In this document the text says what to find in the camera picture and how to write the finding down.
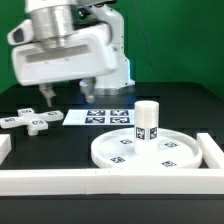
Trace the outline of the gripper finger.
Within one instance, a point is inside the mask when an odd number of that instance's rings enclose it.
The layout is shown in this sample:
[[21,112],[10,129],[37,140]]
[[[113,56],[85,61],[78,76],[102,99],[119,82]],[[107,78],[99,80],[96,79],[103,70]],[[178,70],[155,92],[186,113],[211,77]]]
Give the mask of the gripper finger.
[[52,106],[52,100],[56,96],[53,86],[51,84],[40,84],[39,85],[39,91],[46,99],[47,105],[49,107]]
[[85,95],[85,100],[87,103],[93,103],[95,100],[95,85],[96,78],[86,78],[83,80],[83,93]]

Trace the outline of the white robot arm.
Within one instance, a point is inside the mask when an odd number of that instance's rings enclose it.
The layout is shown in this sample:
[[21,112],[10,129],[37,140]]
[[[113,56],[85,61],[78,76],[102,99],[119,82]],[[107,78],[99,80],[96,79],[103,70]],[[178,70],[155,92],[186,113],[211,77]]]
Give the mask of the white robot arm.
[[134,85],[118,0],[25,0],[29,18],[8,33],[16,79],[51,104],[56,82],[78,80],[85,101]]

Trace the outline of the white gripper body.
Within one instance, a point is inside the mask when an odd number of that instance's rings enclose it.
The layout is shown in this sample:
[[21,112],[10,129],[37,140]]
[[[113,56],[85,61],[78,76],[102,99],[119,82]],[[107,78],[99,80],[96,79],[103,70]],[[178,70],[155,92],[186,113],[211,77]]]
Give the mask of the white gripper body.
[[44,50],[40,43],[12,50],[18,82],[23,86],[96,77],[118,67],[106,24],[78,30],[66,38],[66,46]]

